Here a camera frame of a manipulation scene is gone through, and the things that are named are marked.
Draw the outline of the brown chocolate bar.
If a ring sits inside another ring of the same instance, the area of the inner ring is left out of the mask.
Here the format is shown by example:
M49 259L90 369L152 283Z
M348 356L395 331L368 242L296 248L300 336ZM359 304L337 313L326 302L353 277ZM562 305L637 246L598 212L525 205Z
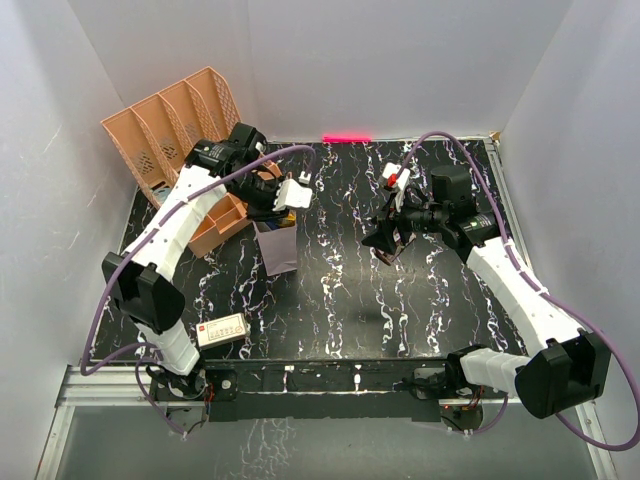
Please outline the brown chocolate bar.
M377 249L375 256L384 264L392 265L396 259L403 253L403 251L411 245L416 238L416 235L412 233L406 240L403 240L399 235L394 238L394 248L391 253Z

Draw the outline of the lilac paper bag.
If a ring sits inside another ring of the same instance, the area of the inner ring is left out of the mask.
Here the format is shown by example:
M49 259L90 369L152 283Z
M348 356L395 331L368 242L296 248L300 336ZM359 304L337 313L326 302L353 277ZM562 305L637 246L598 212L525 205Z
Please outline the lilac paper bag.
M253 222L263 264L268 276L295 271L297 265L296 224L277 226Z

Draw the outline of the pink plastic file organizer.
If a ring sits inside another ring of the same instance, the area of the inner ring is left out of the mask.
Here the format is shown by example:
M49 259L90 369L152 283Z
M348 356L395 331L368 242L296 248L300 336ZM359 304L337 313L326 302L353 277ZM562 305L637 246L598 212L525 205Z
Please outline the pink plastic file organizer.
M155 207L151 189L174 187L197 141L226 139L240 121L222 75L205 67L104 119L101 125Z

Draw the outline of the yellow m&m packet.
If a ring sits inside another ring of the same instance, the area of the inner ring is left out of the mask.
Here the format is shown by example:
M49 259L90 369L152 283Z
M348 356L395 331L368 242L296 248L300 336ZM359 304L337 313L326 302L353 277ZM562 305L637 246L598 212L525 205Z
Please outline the yellow m&m packet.
M281 228L291 227L291 226L294 226L295 224L296 224L296 216L293 213L290 213L279 222L279 225Z

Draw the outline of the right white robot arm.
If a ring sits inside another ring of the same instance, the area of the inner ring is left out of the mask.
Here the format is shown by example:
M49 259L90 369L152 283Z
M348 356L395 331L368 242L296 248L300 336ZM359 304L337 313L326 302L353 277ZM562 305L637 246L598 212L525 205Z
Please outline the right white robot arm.
M599 336L584 330L566 312L543 299L544 288L522 263L511 241L500 236L491 211L481 212L469 172L461 166L431 173L432 195L411 202L409 174L385 165L380 186L389 198L371 222L362 243L387 265L417 234L435 234L489 287L524 340L526 355L482 345L447 357L446 385L466 397L480 386L518 397L539 419L594 400L604 392L611 352Z

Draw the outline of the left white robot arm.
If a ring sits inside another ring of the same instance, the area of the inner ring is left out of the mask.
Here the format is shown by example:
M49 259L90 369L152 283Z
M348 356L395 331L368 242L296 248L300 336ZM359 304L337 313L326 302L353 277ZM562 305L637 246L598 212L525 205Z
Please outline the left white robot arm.
M236 124L225 140L199 140L140 237L102 263L116 307L142 332L160 365L173 373L172 387L186 399L204 392L207 376L195 367L199 351L181 320L185 298L173 284L175 269L202 222L226 195L245 203L251 218L277 217L274 203L284 178L259 164L266 146L266 137L244 123Z

